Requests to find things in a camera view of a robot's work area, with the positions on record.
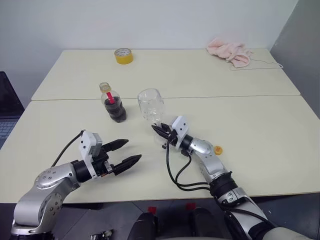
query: white wall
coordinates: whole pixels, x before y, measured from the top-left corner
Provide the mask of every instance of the white wall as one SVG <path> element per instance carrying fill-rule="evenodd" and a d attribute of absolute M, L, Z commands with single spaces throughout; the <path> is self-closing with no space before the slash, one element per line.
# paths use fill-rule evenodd
<path fill-rule="evenodd" d="M 62 49 L 270 49 L 297 1 L 0 0 L 0 71 L 26 106 Z"/>

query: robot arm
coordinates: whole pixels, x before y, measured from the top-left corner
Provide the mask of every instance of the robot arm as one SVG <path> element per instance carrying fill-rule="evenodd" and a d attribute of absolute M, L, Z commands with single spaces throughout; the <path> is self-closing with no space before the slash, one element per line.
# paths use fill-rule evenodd
<path fill-rule="evenodd" d="M 141 155 L 131 156 L 118 165 L 109 164 L 109 151 L 121 148 L 128 142 L 118 139 L 102 145 L 97 133 L 84 131 L 79 150 L 83 160 L 75 160 L 54 166 L 40 173 L 33 187 L 17 203 L 11 228 L 11 239 L 41 235 L 40 239 L 51 239 L 50 231 L 55 226 L 57 216 L 66 196 L 80 187 L 81 183 L 107 174 L 118 175 L 138 162 Z"/>
<path fill-rule="evenodd" d="M 228 172 L 215 154 L 213 145 L 187 134 L 188 124 L 184 116 L 177 117 L 171 127 L 162 123 L 161 127 L 153 125 L 152 128 L 176 150 L 181 150 L 183 155 L 198 156 L 200 171 L 209 184 L 210 194 L 225 212 L 224 220 L 234 240 L 264 239 L 266 233 L 277 229 L 246 192 L 238 187 L 231 177 L 232 172 Z"/>

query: laptop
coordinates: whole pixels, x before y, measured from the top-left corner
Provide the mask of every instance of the laptop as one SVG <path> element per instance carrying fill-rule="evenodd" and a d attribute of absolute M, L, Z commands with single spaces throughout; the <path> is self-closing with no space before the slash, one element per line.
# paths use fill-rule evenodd
<path fill-rule="evenodd" d="M 6 73 L 0 71 L 0 148 L 24 110 Z"/>

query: clear plastic bottle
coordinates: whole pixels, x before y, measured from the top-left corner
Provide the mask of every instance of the clear plastic bottle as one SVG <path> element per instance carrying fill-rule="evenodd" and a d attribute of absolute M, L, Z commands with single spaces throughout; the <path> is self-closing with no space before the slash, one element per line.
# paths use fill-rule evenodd
<path fill-rule="evenodd" d="M 117 123 L 127 119 L 127 113 L 122 105 L 121 98 L 116 91 L 112 91 L 107 82 L 100 83 L 101 102 L 108 111 L 110 117 Z"/>

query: laptop keyboard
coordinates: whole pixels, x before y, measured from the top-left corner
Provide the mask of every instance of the laptop keyboard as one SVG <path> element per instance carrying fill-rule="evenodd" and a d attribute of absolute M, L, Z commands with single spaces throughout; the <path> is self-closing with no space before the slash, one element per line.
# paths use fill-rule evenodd
<path fill-rule="evenodd" d="M 6 139 L 14 129 L 17 121 L 0 121 L 0 139 Z"/>

